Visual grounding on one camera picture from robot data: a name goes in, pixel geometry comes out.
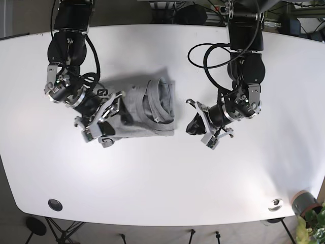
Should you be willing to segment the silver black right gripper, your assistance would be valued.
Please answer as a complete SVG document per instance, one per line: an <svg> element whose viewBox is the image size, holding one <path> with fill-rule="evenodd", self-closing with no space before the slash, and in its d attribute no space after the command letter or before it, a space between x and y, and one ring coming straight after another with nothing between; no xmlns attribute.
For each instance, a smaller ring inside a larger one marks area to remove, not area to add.
<svg viewBox="0 0 325 244"><path fill-rule="evenodd" d="M123 104L124 92L113 93L102 100L93 92L94 76L48 76L45 95L53 103L63 103L77 111L75 125L80 125L86 142L95 139L106 148L114 144L113 127L131 126L133 117ZM113 127L108 119L113 117Z"/></svg>

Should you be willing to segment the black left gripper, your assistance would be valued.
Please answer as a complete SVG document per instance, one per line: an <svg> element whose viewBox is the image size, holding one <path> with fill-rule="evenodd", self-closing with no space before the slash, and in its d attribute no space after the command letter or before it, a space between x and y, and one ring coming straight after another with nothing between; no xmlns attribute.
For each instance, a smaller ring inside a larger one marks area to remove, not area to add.
<svg viewBox="0 0 325 244"><path fill-rule="evenodd" d="M225 126L240 121L243 118L251 119L260 114L262 102L260 100L261 85L250 84L246 87L240 85L233 90L218 89L217 104L208 107L200 102L187 99L186 103L196 110L193 120L187 125L186 133L190 135L203 135L203 143L215 150L221 138L234 137L234 130ZM211 130L210 125L220 131Z"/></svg>

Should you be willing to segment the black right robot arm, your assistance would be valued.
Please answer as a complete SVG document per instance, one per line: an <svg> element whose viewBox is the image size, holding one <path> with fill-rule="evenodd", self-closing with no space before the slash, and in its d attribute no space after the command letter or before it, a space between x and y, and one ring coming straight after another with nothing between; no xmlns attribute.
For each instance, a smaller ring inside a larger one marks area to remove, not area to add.
<svg viewBox="0 0 325 244"><path fill-rule="evenodd" d="M60 1L56 17L50 18L51 42L47 56L45 95L54 103L64 103L80 116L74 126L82 129L86 142L98 140L102 147L114 144L115 130L109 118L120 115L132 124L123 98L125 93L108 93L100 83L101 67L88 31L94 1Z"/></svg>

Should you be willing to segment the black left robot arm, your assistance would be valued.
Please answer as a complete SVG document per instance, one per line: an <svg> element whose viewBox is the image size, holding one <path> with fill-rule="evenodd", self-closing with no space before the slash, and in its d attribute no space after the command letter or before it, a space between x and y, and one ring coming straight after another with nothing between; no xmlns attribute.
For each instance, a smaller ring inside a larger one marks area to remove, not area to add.
<svg viewBox="0 0 325 244"><path fill-rule="evenodd" d="M228 1L230 41L209 44L200 66L218 89L216 105L209 107L192 99L186 100L197 112L186 132L202 135L201 141L210 149L215 149L222 137L234 136L230 123L251 119L261 111L261 83L266 72L261 54L265 6L265 1ZM227 67L232 89L218 84L210 74L211 69L222 66Z"/></svg>

